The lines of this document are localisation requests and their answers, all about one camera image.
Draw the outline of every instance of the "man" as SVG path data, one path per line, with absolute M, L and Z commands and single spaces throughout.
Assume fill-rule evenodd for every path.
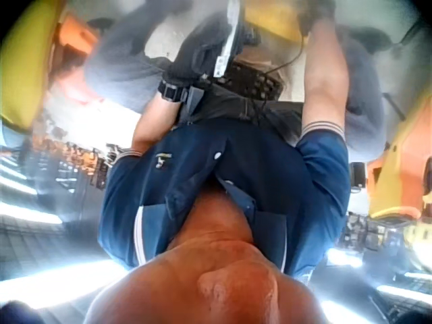
M 166 84 L 210 74 L 230 28 L 215 16 L 186 39 L 107 184 L 99 242 L 134 270 L 97 297 L 86 323 L 325 323 L 294 278 L 307 280 L 346 221 L 349 76 L 334 7 L 317 4 L 296 146 L 268 114 L 206 118 L 214 88 L 171 130 L 182 104 Z
M 145 44 L 169 14 L 188 9 L 190 3 L 191 0 L 148 0 L 118 22 L 101 39 L 84 66 L 86 83 L 91 90 L 142 113 L 156 93 L 164 71 L 171 65 L 164 57 L 148 58 L 144 54 Z M 350 162 L 367 163 L 379 158 L 385 148 L 382 94 L 372 57 L 345 32 L 340 34 L 343 34 L 340 42 L 350 75 L 345 133 L 348 158 Z M 263 109 L 256 113 L 256 106 Z M 188 116 L 186 106 L 182 107 L 180 122 L 214 117 L 252 121 L 260 118 L 261 124 L 275 128 L 287 142 L 295 145 L 302 131 L 302 108 L 303 103 L 269 101 L 263 105 L 212 86 L 194 115 Z

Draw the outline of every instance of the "blue polo shirt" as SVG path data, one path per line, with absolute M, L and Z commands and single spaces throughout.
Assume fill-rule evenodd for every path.
M 254 245 L 292 277 L 311 272 L 346 222 L 348 151 L 338 133 L 313 130 L 292 147 L 271 131 L 218 118 L 117 159 L 99 243 L 128 268 L 164 253 L 210 176 L 243 210 Z

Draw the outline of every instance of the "ceiling light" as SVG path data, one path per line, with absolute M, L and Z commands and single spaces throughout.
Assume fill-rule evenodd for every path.
M 322 302 L 321 308 L 328 321 L 332 324 L 370 324 L 368 320 L 360 315 L 329 300 Z
M 327 258 L 332 265 L 350 265 L 353 268 L 359 268 L 363 265 L 362 259 L 336 248 L 331 248 L 327 252 Z
M 0 164 L 0 170 L 10 174 L 11 176 L 14 176 L 14 177 L 17 177 L 17 178 L 20 178 L 23 180 L 27 180 L 26 176 L 18 173 L 17 171 L 14 171 L 14 170 L 8 168 L 8 167 L 5 167 L 3 164 Z
M 432 280 L 432 275 L 428 275 L 427 273 L 405 273 L 405 277 L 414 278 L 414 279 L 422 279 L 422 280 Z
M 418 300 L 419 302 L 424 302 L 426 304 L 432 305 L 432 295 L 424 294 L 422 292 L 415 292 L 412 290 L 391 287 L 391 286 L 379 286 L 377 290 L 380 292 L 385 292 L 387 294 L 414 299 L 414 300 Z
M 59 178 L 57 178 L 55 181 L 57 181 L 57 182 L 75 182 L 76 179 L 74 179 L 74 178 L 71 178 L 71 179 L 59 179 Z
M 432 253 L 430 243 L 425 241 L 414 242 L 412 244 L 412 250 L 414 251 L 422 265 L 428 268 L 432 268 Z
M 15 163 L 15 162 L 13 162 L 13 161 L 11 161 L 11 160 L 9 160 L 9 159 L 6 159 L 5 157 L 2 157 L 1 160 L 2 160 L 2 161 L 5 161 L 7 164 L 12 165 L 13 167 L 17 167 L 17 166 L 18 166 L 17 163 Z
M 105 287 L 128 272 L 112 260 L 82 263 L 0 282 L 0 303 L 25 302 L 40 309 L 63 304 Z
M 25 221 L 37 221 L 39 223 L 61 224 L 62 221 L 57 215 L 35 211 L 19 206 L 13 206 L 0 202 L 0 215 L 10 216 Z
M 12 181 L 10 179 L 1 176 L 0 176 L 0 184 L 4 184 L 5 186 L 25 192 L 27 194 L 38 194 L 38 192 L 33 188 L 27 187 L 23 184 L 20 184 L 18 182 Z

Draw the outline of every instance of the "wristwatch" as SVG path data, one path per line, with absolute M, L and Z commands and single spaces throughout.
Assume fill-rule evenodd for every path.
M 162 98 L 171 103 L 185 103 L 188 100 L 189 87 L 174 86 L 162 80 L 157 89 Z

